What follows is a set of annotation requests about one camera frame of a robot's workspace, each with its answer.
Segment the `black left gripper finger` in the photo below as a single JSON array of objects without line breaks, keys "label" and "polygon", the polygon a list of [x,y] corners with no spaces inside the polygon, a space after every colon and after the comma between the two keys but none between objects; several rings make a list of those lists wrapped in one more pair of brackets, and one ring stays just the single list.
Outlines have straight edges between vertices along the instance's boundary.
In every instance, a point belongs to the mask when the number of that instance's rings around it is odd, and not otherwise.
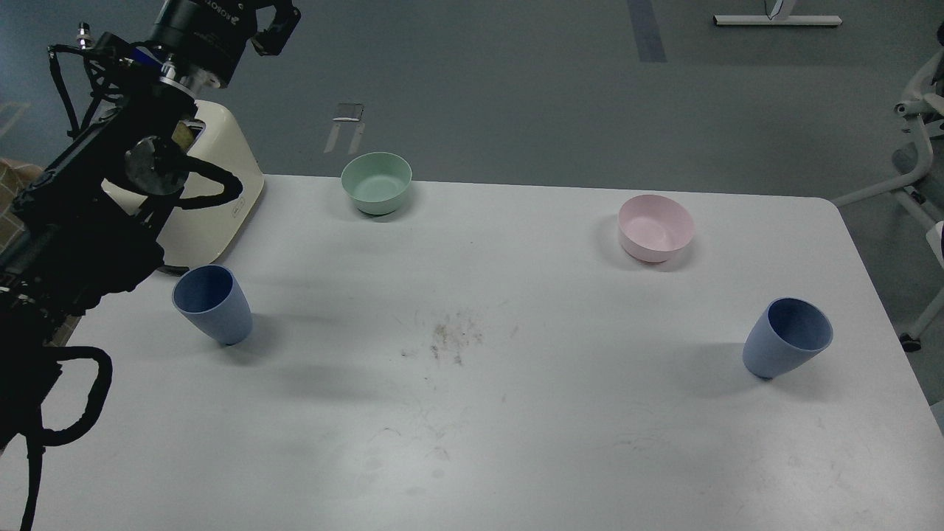
[{"label": "black left gripper finger", "polygon": [[300,22],[300,10],[293,1],[251,1],[251,4],[256,11],[267,7],[274,9],[271,23],[251,38],[251,44],[262,57],[280,56]]}]

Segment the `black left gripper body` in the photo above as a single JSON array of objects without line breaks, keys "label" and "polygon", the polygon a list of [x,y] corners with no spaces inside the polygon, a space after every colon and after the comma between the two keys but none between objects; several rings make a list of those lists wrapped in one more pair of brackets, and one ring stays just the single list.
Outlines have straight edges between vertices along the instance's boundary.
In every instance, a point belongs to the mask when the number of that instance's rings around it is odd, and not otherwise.
[{"label": "black left gripper body", "polygon": [[148,44],[210,74],[210,84],[226,88],[247,41],[257,32],[257,11],[269,1],[165,1]]}]

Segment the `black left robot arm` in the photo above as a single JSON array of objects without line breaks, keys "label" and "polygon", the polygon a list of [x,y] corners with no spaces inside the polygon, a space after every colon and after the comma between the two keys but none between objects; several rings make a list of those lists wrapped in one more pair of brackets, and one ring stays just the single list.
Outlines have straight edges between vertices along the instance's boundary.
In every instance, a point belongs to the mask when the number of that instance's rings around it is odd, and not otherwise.
[{"label": "black left robot arm", "polygon": [[176,131],[201,88],[229,85],[246,45],[277,56],[300,18],[290,1],[166,1],[146,40],[94,38],[81,23],[77,44],[48,47],[72,142],[11,202],[24,231],[2,252],[2,444],[26,441],[21,529],[45,450],[94,427],[114,377],[104,350],[55,345],[57,331],[163,266],[174,209],[239,198],[240,179],[190,156]]}]

